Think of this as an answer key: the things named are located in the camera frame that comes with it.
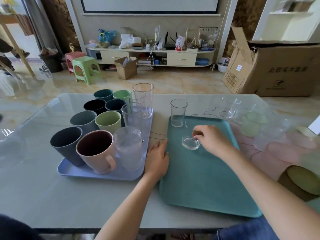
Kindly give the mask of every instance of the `green stool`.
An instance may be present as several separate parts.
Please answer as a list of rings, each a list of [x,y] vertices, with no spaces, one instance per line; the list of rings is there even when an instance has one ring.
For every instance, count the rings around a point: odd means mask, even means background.
[[[101,71],[97,60],[93,57],[83,56],[72,60],[74,74],[77,82],[83,80],[86,84],[92,84],[92,79],[101,78]]]

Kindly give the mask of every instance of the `trash bin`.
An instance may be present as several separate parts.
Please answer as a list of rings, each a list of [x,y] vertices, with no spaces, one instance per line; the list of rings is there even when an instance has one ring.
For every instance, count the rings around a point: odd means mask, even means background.
[[[61,72],[63,71],[62,65],[61,65],[61,59],[59,54],[54,54],[54,55],[39,55],[41,60],[45,63],[47,68],[51,73],[55,72]]]

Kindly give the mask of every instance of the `blue plastic bag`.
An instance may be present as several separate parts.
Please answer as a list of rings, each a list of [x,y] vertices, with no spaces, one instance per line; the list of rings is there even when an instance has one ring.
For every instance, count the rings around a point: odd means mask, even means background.
[[[116,34],[117,34],[117,31],[115,30],[108,31],[108,30],[99,29],[99,41],[110,43],[114,39]]]

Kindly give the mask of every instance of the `teal tray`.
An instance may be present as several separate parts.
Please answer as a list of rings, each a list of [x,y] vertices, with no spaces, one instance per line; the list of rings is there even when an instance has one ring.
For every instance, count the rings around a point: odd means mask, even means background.
[[[215,125],[238,147],[227,121],[186,116],[183,127],[173,127],[169,118],[167,151],[170,162],[160,181],[159,194],[170,205],[184,206],[227,214],[259,217],[262,212],[237,175],[220,158],[208,153],[202,145],[188,150],[182,137],[192,134],[196,125]]]

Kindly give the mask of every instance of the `open cardboard box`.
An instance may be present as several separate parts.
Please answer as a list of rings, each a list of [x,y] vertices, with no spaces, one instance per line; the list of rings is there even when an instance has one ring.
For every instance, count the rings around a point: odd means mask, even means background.
[[[310,96],[319,79],[320,45],[289,41],[247,41],[231,26],[234,51],[222,81],[233,94]]]
[[[123,67],[122,64],[126,58],[127,57],[123,57],[114,61],[117,67],[118,77],[123,80],[128,80],[130,77],[137,75],[137,58],[130,57],[130,61]]]

